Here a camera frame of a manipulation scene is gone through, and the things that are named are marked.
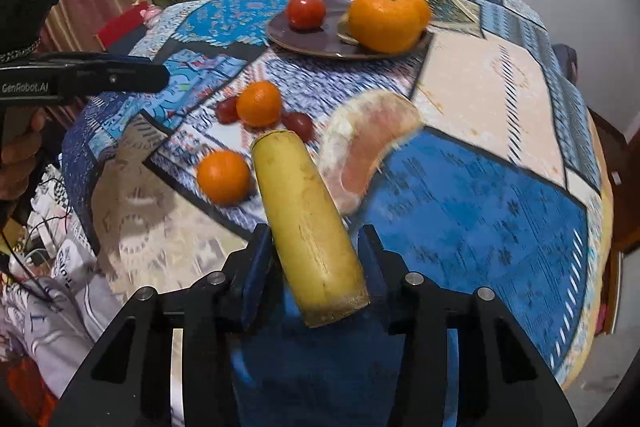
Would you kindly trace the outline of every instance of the plate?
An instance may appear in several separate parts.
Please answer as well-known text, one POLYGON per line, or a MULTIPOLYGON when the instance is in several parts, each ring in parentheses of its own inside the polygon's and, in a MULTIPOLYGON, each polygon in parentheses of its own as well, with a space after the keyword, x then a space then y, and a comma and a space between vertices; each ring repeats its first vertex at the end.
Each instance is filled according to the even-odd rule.
POLYGON ((326 17, 321 28, 308 32, 295 31, 290 28, 287 14, 283 10, 267 24, 268 38, 292 52, 340 60, 379 60, 399 57, 425 49, 431 41, 432 35, 425 30, 413 48, 399 54, 378 53, 359 44, 351 44, 348 42, 350 36, 345 35, 346 24, 343 19, 351 5, 351 0, 323 1, 326 6, 326 17))

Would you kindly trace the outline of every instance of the orange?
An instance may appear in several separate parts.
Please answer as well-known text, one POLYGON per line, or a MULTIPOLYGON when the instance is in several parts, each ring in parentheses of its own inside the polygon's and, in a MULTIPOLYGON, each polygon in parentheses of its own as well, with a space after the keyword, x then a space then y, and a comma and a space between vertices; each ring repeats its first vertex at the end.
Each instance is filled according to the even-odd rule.
POLYGON ((216 151, 198 164, 196 181, 212 203, 240 203, 249 194, 251 172, 242 155, 233 151, 216 151))
POLYGON ((431 6, 429 6, 429 3, 427 2, 427 0, 407 0, 407 1, 411 1, 412 3, 414 3, 415 9, 417 9, 418 13, 420 14, 420 25, 423 28, 426 28, 429 25, 429 22, 431 21, 431 17, 433 17, 433 11, 431 11, 431 6))
POLYGON ((254 82, 238 97, 236 111, 249 127, 267 127, 280 119, 280 90, 267 80, 254 82))
POLYGON ((349 32, 380 53, 402 53, 420 38, 424 25, 415 0, 353 0, 349 32))

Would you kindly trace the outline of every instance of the silver bolt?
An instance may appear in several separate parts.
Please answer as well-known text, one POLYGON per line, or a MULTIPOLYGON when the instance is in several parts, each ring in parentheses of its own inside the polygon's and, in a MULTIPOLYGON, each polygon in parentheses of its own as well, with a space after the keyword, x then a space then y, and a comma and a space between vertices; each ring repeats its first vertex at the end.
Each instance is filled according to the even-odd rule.
POLYGON ((209 284, 222 284, 226 280, 226 275, 222 272, 211 272, 207 275, 207 282, 209 284))
POLYGON ((404 280, 407 281, 411 286, 419 286, 424 282, 424 276, 418 272, 409 272, 404 276, 404 280))
POLYGON ((134 293, 134 295, 139 301, 146 301, 147 299, 151 298, 151 295, 153 295, 155 291, 156 290, 154 290, 151 286, 142 286, 142 288, 139 288, 138 291, 134 293))
POLYGON ((483 301, 492 301, 494 300, 495 293, 491 288, 482 287, 478 288, 478 297, 483 301))

